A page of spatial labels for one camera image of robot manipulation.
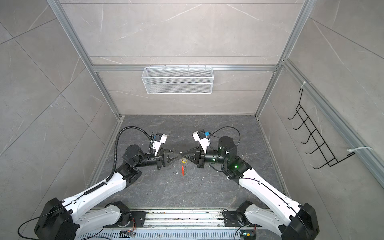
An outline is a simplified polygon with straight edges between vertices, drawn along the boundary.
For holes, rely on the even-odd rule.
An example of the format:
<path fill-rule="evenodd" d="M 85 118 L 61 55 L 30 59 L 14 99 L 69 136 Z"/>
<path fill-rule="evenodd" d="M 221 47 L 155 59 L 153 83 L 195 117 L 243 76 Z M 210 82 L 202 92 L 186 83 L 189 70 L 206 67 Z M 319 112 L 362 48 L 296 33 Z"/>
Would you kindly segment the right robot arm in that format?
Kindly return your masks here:
<path fill-rule="evenodd" d="M 320 228 L 315 209 L 308 203 L 301 205 L 290 199 L 265 181 L 237 154 L 232 138 L 221 137 L 217 150 L 209 149 L 208 138 L 197 137 L 196 140 L 200 145 L 182 152 L 183 158 L 199 168 L 205 163 L 221 164 L 221 171 L 229 180 L 250 191 L 269 207 L 264 210 L 245 201 L 236 213 L 242 225 L 259 225 L 283 240 L 314 240 L 318 236 Z"/>

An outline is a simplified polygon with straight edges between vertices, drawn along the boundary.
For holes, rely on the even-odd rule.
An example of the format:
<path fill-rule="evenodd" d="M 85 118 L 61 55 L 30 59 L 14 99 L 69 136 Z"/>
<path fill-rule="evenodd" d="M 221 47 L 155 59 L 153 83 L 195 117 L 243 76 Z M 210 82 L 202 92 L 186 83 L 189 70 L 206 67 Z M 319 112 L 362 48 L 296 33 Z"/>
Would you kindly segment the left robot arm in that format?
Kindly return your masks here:
<path fill-rule="evenodd" d="M 114 170 L 111 177 L 62 201 L 57 198 L 48 201 L 35 226 L 36 236 L 39 240 L 74 240 L 104 226 L 132 225 L 131 211 L 121 201 L 95 212 L 90 210 L 132 185 L 142 175 L 140 167 L 156 166 L 160 170 L 179 158 L 180 155 L 163 148 L 145 154 L 137 145 L 127 147 L 122 165 Z"/>

